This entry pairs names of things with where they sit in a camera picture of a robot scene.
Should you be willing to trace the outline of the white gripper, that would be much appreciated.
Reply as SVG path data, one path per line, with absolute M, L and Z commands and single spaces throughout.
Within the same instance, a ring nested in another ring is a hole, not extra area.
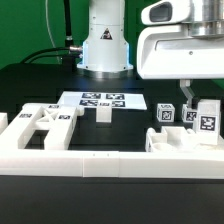
M 144 79 L 181 79 L 187 105 L 200 98 L 189 79 L 224 78 L 224 0 L 160 0 L 145 7 L 137 44 Z

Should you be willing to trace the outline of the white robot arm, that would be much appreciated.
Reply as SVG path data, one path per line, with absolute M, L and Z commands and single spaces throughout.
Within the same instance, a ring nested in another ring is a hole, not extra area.
M 143 79 L 178 79 L 194 104 L 192 79 L 224 78 L 224 0 L 159 0 L 141 11 L 146 28 L 137 43 Z M 95 77 L 129 70 L 124 0 L 90 0 L 89 35 L 79 67 Z

